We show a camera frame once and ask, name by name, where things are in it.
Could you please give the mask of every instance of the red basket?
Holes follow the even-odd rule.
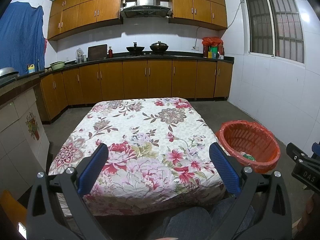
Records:
[[[216,135],[231,156],[255,172],[271,171],[280,158],[280,148],[273,134],[256,122],[225,122]],[[256,161],[243,157],[240,152],[250,154]]]

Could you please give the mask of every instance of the window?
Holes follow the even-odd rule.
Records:
[[[250,52],[304,62],[299,13],[294,0],[246,0]]]

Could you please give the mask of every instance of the phone screen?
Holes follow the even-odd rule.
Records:
[[[18,223],[18,231],[25,239],[27,239],[27,230],[20,222]]]

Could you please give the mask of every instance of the floral tablecloth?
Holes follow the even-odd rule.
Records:
[[[70,134],[49,175],[76,167],[100,143],[109,158],[91,193],[84,196],[93,215],[135,215],[183,204],[206,205],[224,194],[210,162],[217,137],[182,98],[97,103]],[[71,213],[62,194],[60,204]]]

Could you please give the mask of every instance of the range hood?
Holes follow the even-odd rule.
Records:
[[[123,18],[166,17],[172,14],[171,8],[156,5],[157,0],[136,0],[136,5],[120,11]]]

